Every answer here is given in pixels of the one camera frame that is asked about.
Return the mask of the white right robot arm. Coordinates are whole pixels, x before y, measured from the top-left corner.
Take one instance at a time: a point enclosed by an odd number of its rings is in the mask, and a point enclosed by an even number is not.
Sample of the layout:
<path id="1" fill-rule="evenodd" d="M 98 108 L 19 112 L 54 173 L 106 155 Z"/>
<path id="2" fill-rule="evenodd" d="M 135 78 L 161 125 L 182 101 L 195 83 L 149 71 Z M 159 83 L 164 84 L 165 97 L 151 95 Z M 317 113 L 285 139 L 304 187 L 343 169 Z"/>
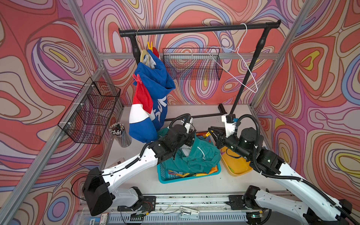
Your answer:
<path id="1" fill-rule="evenodd" d="M 254 171 L 282 185 L 298 198 L 294 201 L 249 186 L 242 197 L 246 207 L 277 211 L 304 225 L 359 224 L 351 216 L 352 204 L 349 201 L 338 200 L 324 193 L 293 170 L 282 157 L 263 147 L 264 137 L 253 115 L 245 114 L 235 118 L 230 114 L 222 122 L 224 127 L 211 126 L 208 129 L 216 146 L 231 150 L 249 162 Z"/>

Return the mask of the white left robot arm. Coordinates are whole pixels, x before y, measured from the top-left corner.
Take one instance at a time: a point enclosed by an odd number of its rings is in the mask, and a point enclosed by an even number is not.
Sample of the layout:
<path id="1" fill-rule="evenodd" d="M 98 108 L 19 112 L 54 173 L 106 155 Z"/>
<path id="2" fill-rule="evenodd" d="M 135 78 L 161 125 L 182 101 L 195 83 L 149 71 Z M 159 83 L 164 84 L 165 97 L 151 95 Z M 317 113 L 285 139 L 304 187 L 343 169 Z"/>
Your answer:
<path id="1" fill-rule="evenodd" d="M 190 122 L 171 125 L 166 135 L 146 144 L 131 159 L 102 171 L 98 168 L 90 170 L 82 188 L 90 214 L 100 215 L 112 205 L 129 208 L 138 206 L 142 200 L 140 190 L 137 187 L 120 189 L 120 185 L 148 168 L 174 159 L 182 146 L 192 145 L 195 132 Z"/>

